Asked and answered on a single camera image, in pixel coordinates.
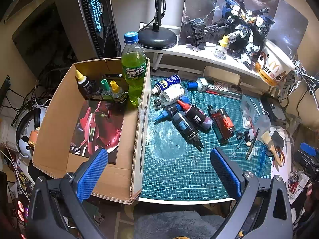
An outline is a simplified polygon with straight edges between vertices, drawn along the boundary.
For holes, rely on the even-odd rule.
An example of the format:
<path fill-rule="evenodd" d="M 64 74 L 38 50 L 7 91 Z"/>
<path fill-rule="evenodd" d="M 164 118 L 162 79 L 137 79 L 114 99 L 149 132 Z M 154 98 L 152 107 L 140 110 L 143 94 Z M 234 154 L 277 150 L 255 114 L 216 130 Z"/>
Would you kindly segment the clear yellow-cap bottle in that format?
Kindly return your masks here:
<path fill-rule="evenodd" d="M 113 100 L 117 104 L 123 104 L 127 101 L 127 94 L 124 92 L 124 90 L 116 83 L 115 80 L 112 80 L 110 82 L 111 92 Z"/>

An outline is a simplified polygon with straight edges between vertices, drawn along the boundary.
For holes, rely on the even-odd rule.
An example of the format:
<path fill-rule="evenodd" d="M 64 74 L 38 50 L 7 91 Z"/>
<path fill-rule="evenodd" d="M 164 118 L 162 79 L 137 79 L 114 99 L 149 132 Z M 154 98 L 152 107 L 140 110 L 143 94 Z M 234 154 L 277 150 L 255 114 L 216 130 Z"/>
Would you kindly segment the black pen tool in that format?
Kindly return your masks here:
<path fill-rule="evenodd" d="M 251 142 L 251 145 L 250 145 L 250 147 L 249 147 L 249 149 L 248 149 L 248 151 L 246 153 L 246 156 L 245 156 L 246 160 L 248 160 L 249 156 L 251 155 L 252 149 L 253 149 L 254 144 L 255 144 L 255 142 L 257 140 L 259 132 L 260 132 L 260 129 L 258 128 L 257 131 L 256 131 L 256 134 L 255 134 L 255 136 L 254 136 L 254 138 L 253 138 L 253 140 Z"/>

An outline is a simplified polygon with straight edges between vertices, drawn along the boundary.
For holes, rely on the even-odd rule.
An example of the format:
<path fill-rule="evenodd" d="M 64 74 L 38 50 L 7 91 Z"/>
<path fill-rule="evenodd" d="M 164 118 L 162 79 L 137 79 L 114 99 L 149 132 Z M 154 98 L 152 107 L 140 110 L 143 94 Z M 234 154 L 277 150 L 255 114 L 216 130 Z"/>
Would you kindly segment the wooden paint brush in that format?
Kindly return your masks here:
<path fill-rule="evenodd" d="M 275 149 L 275 145 L 274 145 L 274 142 L 269 134 L 268 131 L 264 132 L 262 135 L 261 135 L 261 141 L 266 145 L 268 151 L 273 155 L 276 163 L 278 166 L 282 166 L 282 162 L 279 158 L 279 155 L 277 154 L 276 152 L 276 149 Z"/>

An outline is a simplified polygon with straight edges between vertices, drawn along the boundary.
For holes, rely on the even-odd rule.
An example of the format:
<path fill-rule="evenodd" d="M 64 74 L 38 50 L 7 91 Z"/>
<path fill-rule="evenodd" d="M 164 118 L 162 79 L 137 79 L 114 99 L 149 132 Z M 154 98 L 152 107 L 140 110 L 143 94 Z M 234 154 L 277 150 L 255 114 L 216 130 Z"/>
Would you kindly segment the dark red bottle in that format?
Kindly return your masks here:
<path fill-rule="evenodd" d="M 224 108 L 216 110 L 208 105 L 208 114 L 213 121 L 212 127 L 220 142 L 225 142 L 234 136 L 235 126 Z"/>

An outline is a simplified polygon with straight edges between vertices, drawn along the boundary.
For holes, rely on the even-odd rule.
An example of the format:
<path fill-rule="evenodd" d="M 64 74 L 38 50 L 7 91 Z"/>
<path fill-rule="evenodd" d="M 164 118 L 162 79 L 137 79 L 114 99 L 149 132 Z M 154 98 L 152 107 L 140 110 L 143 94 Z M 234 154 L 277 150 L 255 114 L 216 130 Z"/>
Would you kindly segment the purple paint bottle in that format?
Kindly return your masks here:
<path fill-rule="evenodd" d="M 177 103 L 181 106 L 185 115 L 200 128 L 203 130 L 209 130 L 211 128 L 213 121 L 199 108 L 192 104 L 184 103 L 181 100 L 177 100 Z"/>

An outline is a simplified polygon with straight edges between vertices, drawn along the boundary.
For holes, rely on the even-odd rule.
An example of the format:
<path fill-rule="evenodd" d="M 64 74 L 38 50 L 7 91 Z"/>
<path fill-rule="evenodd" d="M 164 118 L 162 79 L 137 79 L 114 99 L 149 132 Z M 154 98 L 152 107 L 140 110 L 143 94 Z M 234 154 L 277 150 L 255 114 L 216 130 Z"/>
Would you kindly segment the red model kit manual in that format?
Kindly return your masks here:
<path fill-rule="evenodd" d="M 90 158 L 99 148 L 115 164 L 125 108 L 114 101 L 86 100 L 78 116 L 69 152 Z"/>

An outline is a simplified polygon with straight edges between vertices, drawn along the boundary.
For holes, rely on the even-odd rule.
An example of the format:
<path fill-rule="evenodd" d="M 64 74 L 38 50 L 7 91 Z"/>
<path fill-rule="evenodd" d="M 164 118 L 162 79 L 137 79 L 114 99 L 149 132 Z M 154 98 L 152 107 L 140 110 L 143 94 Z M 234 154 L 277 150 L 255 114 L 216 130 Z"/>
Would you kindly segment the green cutting mat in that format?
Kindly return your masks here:
<path fill-rule="evenodd" d="M 200 202 L 225 201 L 229 198 L 210 163 L 210 151 L 220 147 L 244 171 L 262 178 L 271 177 L 271 160 L 261 160 L 262 144 L 257 141 L 250 157 L 246 144 L 236 137 L 220 144 L 213 129 L 199 131 L 204 148 L 198 150 L 187 143 L 168 120 L 156 123 L 160 110 L 150 105 L 146 152 L 144 155 L 141 200 Z"/>

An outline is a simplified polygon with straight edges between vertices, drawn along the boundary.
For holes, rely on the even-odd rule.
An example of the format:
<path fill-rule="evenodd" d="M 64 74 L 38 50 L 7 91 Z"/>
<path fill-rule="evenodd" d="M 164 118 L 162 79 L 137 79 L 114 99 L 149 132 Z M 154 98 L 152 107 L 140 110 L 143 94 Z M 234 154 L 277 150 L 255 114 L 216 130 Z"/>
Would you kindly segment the cardboard box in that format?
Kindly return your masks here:
<path fill-rule="evenodd" d="M 151 78 L 147 72 L 141 102 L 87 100 L 80 92 L 76 73 L 90 80 L 115 81 L 126 90 L 118 58 L 95 59 L 73 64 L 58 86 L 39 129 L 33 165 L 53 178 L 75 171 L 96 150 L 105 149 L 109 162 L 93 195 L 131 204 L 141 193 Z"/>

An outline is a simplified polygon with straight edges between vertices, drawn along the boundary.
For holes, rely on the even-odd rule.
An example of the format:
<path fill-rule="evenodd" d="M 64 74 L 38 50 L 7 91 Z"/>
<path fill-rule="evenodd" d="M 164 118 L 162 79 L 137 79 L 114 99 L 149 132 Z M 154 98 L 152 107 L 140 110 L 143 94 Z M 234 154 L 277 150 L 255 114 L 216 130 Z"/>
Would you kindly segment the black headphones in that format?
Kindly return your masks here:
<path fill-rule="evenodd" d="M 18 123 L 15 140 L 18 153 L 25 159 L 32 159 L 33 149 L 29 145 L 29 139 L 31 132 L 42 124 L 45 113 L 46 107 L 38 106 L 24 114 Z"/>

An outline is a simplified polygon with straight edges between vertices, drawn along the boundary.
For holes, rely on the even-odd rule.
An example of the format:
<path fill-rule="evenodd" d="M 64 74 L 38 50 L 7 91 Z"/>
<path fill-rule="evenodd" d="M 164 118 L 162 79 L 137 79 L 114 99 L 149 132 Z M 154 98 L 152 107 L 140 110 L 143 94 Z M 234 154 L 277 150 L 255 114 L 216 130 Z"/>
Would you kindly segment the yellow paper cup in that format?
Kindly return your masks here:
<path fill-rule="evenodd" d="M 287 74 L 294 71 L 292 60 L 273 42 L 266 39 L 257 62 L 255 71 L 269 86 L 277 86 Z"/>

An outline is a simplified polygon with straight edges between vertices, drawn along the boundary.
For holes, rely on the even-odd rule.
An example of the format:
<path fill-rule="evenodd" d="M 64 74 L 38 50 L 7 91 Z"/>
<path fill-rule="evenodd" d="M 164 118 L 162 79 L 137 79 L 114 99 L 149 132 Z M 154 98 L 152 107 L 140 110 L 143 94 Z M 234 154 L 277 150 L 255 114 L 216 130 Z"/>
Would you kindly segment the blue cap glue bottle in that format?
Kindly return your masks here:
<path fill-rule="evenodd" d="M 205 78 L 197 78 L 195 82 L 187 83 L 187 89 L 189 91 L 197 90 L 198 92 L 206 92 L 208 85 L 209 84 Z"/>

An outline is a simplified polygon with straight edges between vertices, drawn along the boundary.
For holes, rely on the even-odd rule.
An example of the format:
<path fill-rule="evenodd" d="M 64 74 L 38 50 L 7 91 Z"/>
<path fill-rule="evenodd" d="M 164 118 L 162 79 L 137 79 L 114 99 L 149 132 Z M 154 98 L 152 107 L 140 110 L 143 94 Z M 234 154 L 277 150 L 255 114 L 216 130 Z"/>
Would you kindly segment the green soda bottle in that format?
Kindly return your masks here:
<path fill-rule="evenodd" d="M 135 107 L 139 105 L 147 69 L 146 55 L 138 42 L 137 32 L 127 32 L 124 35 L 125 46 L 121 56 L 124 78 L 129 86 L 128 96 Z"/>

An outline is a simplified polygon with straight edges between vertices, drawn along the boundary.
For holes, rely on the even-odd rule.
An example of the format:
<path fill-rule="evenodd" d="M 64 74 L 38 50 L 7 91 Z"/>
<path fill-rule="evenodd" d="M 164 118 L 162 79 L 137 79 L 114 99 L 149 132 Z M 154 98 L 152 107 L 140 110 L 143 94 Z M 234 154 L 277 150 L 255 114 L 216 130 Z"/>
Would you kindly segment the white desk shelf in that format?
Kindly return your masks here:
<path fill-rule="evenodd" d="M 164 55 L 173 55 L 173 56 L 181 56 L 185 58 L 196 59 L 199 61 L 207 62 L 210 64 L 222 66 L 224 68 L 234 70 L 251 77 L 261 79 L 260 75 L 255 71 L 255 68 L 249 70 L 246 66 L 244 66 L 240 60 L 234 59 L 229 55 L 225 55 L 224 58 L 220 59 L 214 55 L 216 50 L 216 44 L 207 43 L 207 46 L 204 50 L 195 50 L 190 44 L 178 45 L 176 44 L 172 48 L 163 49 L 163 50 L 154 50 L 154 49 L 144 49 L 146 52 L 152 52 L 156 54 L 164 54 Z M 284 81 L 281 81 L 277 86 L 280 87 L 284 84 Z"/>

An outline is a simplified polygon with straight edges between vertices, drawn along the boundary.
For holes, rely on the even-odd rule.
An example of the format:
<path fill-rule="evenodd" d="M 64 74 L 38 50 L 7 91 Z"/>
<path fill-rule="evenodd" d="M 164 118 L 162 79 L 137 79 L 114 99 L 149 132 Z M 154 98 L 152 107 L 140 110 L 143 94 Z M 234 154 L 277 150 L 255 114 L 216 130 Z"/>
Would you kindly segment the robot model figure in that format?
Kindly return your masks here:
<path fill-rule="evenodd" d="M 224 1 L 222 17 L 213 25 L 207 26 L 202 18 L 189 21 L 191 33 L 188 38 L 193 47 L 202 50 L 209 36 L 222 34 L 215 46 L 214 56 L 225 59 L 226 55 L 230 55 L 250 70 L 253 57 L 262 50 L 270 27 L 275 23 L 267 17 L 270 8 L 251 11 L 245 7 L 244 0 Z"/>

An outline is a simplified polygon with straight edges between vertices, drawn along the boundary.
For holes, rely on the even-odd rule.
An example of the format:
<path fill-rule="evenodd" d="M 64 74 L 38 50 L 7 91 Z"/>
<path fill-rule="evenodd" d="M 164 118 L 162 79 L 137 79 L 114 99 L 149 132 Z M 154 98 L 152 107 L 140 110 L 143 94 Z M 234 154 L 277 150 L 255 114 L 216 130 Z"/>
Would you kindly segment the red handled pliers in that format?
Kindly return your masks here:
<path fill-rule="evenodd" d="M 286 162 L 286 157 L 279 146 L 275 147 L 275 152 L 276 152 L 276 157 L 274 157 L 273 165 L 282 167 Z"/>

